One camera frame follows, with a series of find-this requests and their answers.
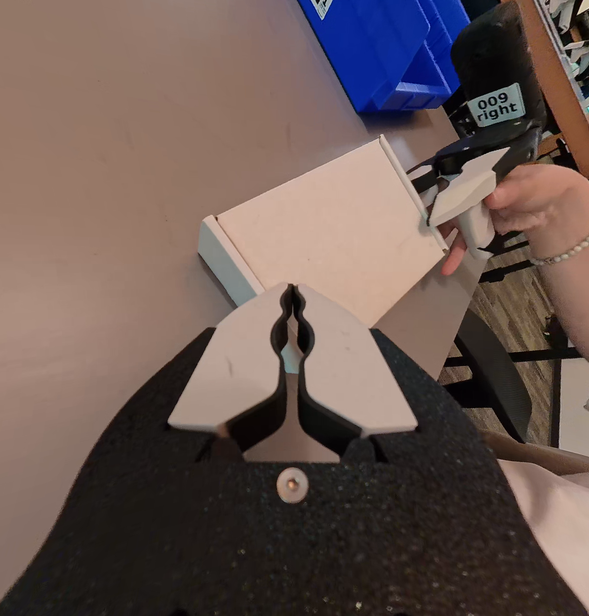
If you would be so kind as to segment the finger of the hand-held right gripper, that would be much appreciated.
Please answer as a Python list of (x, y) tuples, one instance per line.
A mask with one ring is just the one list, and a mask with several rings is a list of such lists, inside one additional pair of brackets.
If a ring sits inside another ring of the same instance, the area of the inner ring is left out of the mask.
[(435, 168), (432, 165), (421, 165), (407, 172), (406, 175), (419, 195), (423, 206), (430, 207), (439, 190)]
[(482, 213), (481, 202), (496, 187), (493, 167), (508, 151), (494, 150), (467, 161), (457, 178), (436, 197), (428, 225), (438, 227), (459, 219), (466, 227), (486, 227), (488, 215)]

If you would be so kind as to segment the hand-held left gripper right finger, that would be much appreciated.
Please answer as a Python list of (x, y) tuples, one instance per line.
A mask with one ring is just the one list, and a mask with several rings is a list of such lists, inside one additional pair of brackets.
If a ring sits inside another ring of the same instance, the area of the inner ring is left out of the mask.
[(356, 439), (412, 432), (417, 419), (370, 329), (318, 291), (293, 288), (298, 321), (298, 418), (336, 454)]

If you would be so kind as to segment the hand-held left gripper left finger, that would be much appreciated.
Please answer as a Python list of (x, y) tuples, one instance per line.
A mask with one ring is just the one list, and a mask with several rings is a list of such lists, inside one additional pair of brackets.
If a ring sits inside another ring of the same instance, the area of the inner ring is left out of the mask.
[(292, 294), (291, 284), (279, 283), (219, 323), (167, 420), (170, 427), (229, 437), (241, 451), (281, 428)]

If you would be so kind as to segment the white cardboard box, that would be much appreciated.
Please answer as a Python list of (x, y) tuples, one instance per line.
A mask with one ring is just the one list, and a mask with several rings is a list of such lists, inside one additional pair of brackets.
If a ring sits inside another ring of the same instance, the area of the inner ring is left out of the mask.
[(384, 135), (200, 223), (197, 252), (240, 307), (304, 283), (424, 366), (414, 311), (396, 305), (447, 244)]

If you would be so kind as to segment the blue plastic bin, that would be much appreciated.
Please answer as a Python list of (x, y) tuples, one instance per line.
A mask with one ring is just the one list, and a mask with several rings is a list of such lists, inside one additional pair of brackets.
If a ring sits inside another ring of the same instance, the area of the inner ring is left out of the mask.
[(458, 89), (460, 1), (298, 1), (359, 114), (441, 107)]

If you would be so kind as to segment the person's right forearm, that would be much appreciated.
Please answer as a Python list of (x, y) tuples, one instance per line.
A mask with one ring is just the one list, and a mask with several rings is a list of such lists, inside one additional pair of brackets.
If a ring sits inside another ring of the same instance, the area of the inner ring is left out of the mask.
[(529, 233), (530, 250), (569, 340), (589, 362), (589, 213), (550, 218)]

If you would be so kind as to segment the person's right hand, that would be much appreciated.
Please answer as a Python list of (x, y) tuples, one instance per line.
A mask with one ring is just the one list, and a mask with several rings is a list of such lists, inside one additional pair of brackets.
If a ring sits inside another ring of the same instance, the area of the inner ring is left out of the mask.
[(522, 232), (529, 243), (529, 233), (550, 218), (589, 213), (589, 181), (566, 167), (520, 165), (484, 198), (483, 205), (498, 234)]

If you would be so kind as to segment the wooden table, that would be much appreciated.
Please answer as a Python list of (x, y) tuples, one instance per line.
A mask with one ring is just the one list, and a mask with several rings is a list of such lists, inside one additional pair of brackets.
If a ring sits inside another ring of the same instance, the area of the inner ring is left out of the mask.
[(589, 113), (541, 1), (516, 1), (538, 83), (579, 172), (589, 179)]

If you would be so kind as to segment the black mesh chair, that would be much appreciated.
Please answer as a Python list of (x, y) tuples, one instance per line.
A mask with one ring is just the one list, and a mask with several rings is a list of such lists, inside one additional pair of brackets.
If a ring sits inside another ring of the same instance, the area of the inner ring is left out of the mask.
[(472, 375), (446, 384), (445, 389), (464, 409), (490, 408), (508, 435), (525, 443), (532, 401), (498, 337), (475, 312), (467, 310), (454, 344), (461, 355), (448, 357), (444, 368), (467, 367)]

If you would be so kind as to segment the person's pale pink garment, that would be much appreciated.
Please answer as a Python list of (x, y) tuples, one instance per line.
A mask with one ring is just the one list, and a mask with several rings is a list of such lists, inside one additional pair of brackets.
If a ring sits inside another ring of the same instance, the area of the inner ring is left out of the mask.
[(481, 435), (541, 549), (589, 614), (589, 457)]

